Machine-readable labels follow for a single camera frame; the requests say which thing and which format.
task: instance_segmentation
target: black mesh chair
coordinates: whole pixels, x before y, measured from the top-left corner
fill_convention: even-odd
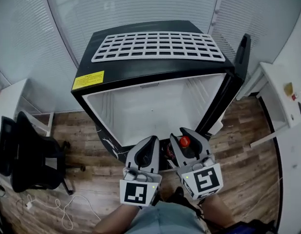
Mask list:
[[[64,180],[66,169],[72,168],[65,164],[66,148],[70,148],[66,141],[60,147],[54,138],[40,136],[23,112],[16,122],[2,117],[0,173],[11,175],[11,185],[17,193],[27,189],[52,190],[62,183],[68,195],[73,194]],[[47,166],[46,158],[57,158],[57,169]]]

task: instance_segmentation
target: small yellow object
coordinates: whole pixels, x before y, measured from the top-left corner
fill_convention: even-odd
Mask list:
[[[104,71],[99,71],[89,75],[77,77],[73,84],[73,90],[102,83],[103,78],[104,78]]]
[[[283,87],[283,90],[285,91],[287,96],[291,96],[293,94],[292,82],[285,84],[285,86]]]

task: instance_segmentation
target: yellow warning label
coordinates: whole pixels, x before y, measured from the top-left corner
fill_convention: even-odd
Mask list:
[[[87,87],[90,85],[102,83],[104,78],[104,71],[92,73],[85,76],[77,77],[74,81],[73,90]]]

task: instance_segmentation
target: red bottle cap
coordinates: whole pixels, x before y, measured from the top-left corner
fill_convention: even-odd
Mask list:
[[[187,136],[183,136],[179,140],[181,147],[186,148],[190,144],[190,139]]]

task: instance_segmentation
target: power cord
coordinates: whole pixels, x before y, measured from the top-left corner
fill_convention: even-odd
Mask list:
[[[95,211],[92,209],[92,206],[91,206],[89,200],[88,200],[85,196],[83,196],[83,195],[74,195],[73,198],[71,199],[71,201],[69,201],[69,203],[68,203],[67,205],[65,205],[63,209],[61,209],[61,208],[60,208],[60,206],[61,206],[61,201],[60,201],[58,198],[55,199],[55,205],[56,205],[56,207],[52,207],[52,206],[45,205],[43,202],[41,202],[41,201],[38,200],[38,199],[32,199],[32,197],[28,194],[28,195],[27,195],[28,203],[26,204],[26,207],[27,207],[27,209],[29,210],[29,209],[33,206],[33,202],[36,201],[36,202],[42,204],[43,206],[45,206],[45,207],[47,207],[47,208],[51,208],[51,209],[60,209],[60,210],[63,212],[62,226],[63,226],[65,229],[67,229],[68,231],[71,231],[71,230],[74,228],[74,224],[73,224],[72,220],[70,219],[70,217],[68,216],[68,214],[66,213],[66,207],[69,206],[69,205],[72,203],[72,201],[74,200],[74,198],[77,197],[77,196],[84,198],[84,199],[88,202],[88,205],[90,206],[91,211],[92,211],[92,212],[94,213],[94,215],[101,221],[101,218],[100,218],[100,217],[95,213]],[[70,221],[70,224],[71,224],[71,226],[72,226],[70,229],[69,229],[69,228],[66,228],[66,227],[64,226],[64,224],[63,224],[63,220],[64,220],[65,216],[67,216],[67,218],[68,218],[68,220]]]
[[[18,203],[19,203],[19,202],[21,202],[22,211],[20,211],[19,208],[18,208]],[[23,200],[23,199],[19,199],[18,201],[16,201],[15,205],[16,205],[16,209],[17,209],[17,211],[19,212],[19,214],[20,214],[21,216],[23,216],[23,215],[24,215],[24,200]]]

